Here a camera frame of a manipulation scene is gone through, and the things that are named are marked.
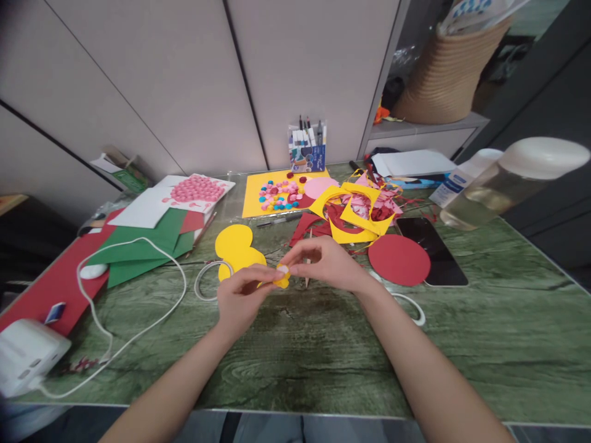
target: green paper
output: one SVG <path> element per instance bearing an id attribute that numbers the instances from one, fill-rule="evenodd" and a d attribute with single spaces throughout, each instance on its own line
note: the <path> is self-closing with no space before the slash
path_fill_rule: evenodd
<path id="1" fill-rule="evenodd" d="M 186 210 L 169 209 L 154 229 L 118 226 L 113 234 L 102 244 L 101 249 L 109 245 L 146 237 L 152 240 L 160 249 L 172 255 L 186 216 Z M 162 254 L 154 249 L 147 241 L 137 241 L 128 245 L 101 251 L 92 257 L 86 265 L 134 260 L 162 260 L 161 257 Z"/>
<path id="2" fill-rule="evenodd" d="M 193 232 L 187 232 L 179 236 L 177 245 L 174 248 L 174 253 L 171 255 L 174 258 L 177 258 L 189 252 L 192 248 Z M 112 263 L 110 266 L 111 270 L 109 272 L 109 283 L 107 287 L 111 288 L 120 283 L 131 280 L 132 278 L 145 274 L 146 272 L 170 261 L 170 259 L 164 257 L 162 254 L 160 254 L 160 257 L 163 258 L 158 260 L 128 260 Z"/>

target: plastic bottle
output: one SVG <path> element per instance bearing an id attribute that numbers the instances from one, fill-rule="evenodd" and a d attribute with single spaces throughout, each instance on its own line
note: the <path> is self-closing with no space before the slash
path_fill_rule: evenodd
<path id="1" fill-rule="evenodd" d="M 493 162 L 503 155 L 502 151 L 485 148 L 475 153 L 472 158 L 465 161 L 454 172 L 449 174 L 445 181 L 429 197 L 439 207 L 446 207 L 460 192 L 468 187 L 477 176 L 488 168 Z"/>
<path id="2" fill-rule="evenodd" d="M 441 220 L 462 231 L 476 229 L 583 166 L 590 156 L 587 148 L 559 138 L 524 138 L 453 200 L 441 212 Z"/>

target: phone screen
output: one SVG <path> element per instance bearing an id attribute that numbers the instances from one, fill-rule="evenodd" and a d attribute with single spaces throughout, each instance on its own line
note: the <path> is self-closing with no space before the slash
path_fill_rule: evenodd
<path id="1" fill-rule="evenodd" d="M 420 244 L 431 258 L 431 270 L 425 283 L 431 286 L 466 286 L 468 279 L 430 221 L 424 217 L 399 218 L 398 229 L 404 237 Z"/>

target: hand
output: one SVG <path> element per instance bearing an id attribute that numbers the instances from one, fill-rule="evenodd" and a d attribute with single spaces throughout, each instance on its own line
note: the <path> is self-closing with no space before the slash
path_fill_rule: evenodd
<path id="1" fill-rule="evenodd" d="M 309 258 L 312 264 L 302 263 Z M 361 293 L 378 283 L 332 237 L 300 240 L 281 261 L 292 275 L 322 280 L 335 288 Z"/>
<path id="2" fill-rule="evenodd" d="M 273 268 L 251 265 L 222 281 L 217 290 L 218 326 L 234 340 L 239 339 L 254 322 L 267 295 L 277 289 L 271 282 L 282 278 L 283 273 Z"/>

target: pen holder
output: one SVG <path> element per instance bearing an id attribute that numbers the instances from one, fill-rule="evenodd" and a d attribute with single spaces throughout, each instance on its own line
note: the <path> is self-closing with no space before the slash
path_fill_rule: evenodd
<path id="1" fill-rule="evenodd" d="M 511 25 L 460 36 L 434 34 L 391 115 L 411 123 L 444 124 L 466 118 L 480 73 Z"/>
<path id="2" fill-rule="evenodd" d="M 289 125 L 287 139 L 291 172 L 319 172 L 326 169 L 326 121 L 322 122 L 322 136 L 318 133 L 318 124 L 310 129 L 300 130 L 297 125 Z"/>

